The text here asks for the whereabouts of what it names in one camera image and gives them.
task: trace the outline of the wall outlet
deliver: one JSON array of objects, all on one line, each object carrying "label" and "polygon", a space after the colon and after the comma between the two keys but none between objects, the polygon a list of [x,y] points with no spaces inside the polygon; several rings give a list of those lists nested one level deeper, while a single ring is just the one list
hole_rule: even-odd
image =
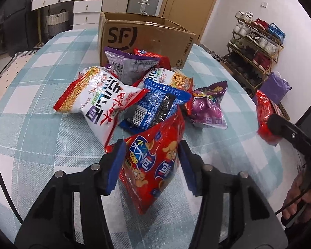
[{"label": "wall outlet", "polygon": [[268,5],[268,3],[266,3],[266,2],[262,2],[262,3],[261,3],[261,6],[264,7],[264,8],[266,8],[267,5]]}]

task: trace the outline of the wooden door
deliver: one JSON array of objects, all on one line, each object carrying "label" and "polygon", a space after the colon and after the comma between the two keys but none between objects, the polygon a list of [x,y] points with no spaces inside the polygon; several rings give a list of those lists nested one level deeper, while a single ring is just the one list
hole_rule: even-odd
[{"label": "wooden door", "polygon": [[215,0],[164,0],[162,16],[195,33],[199,40],[214,2]]}]

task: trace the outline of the barcode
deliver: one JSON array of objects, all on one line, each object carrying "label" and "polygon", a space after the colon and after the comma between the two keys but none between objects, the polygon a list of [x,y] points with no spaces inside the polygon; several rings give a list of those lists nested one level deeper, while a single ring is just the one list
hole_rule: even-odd
[{"label": "barcode", "polygon": [[139,127],[147,112],[148,112],[148,110],[146,108],[144,108],[140,105],[137,105],[132,123]]}]

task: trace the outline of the cardboard box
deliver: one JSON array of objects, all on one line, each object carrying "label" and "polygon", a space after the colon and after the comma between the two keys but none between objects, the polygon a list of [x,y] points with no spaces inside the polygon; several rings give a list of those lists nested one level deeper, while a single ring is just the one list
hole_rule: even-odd
[{"label": "cardboard box", "polygon": [[108,63],[105,46],[133,53],[146,50],[168,56],[172,67],[182,69],[196,35],[161,17],[135,13],[102,12],[99,21],[98,50],[100,64]]}]

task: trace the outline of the woven basket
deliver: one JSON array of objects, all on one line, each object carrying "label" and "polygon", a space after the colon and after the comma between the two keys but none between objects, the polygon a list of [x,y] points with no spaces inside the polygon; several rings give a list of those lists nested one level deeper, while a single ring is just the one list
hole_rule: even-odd
[{"label": "woven basket", "polygon": [[55,36],[59,33],[69,30],[69,14],[62,12],[47,16],[47,29],[49,36]]}]

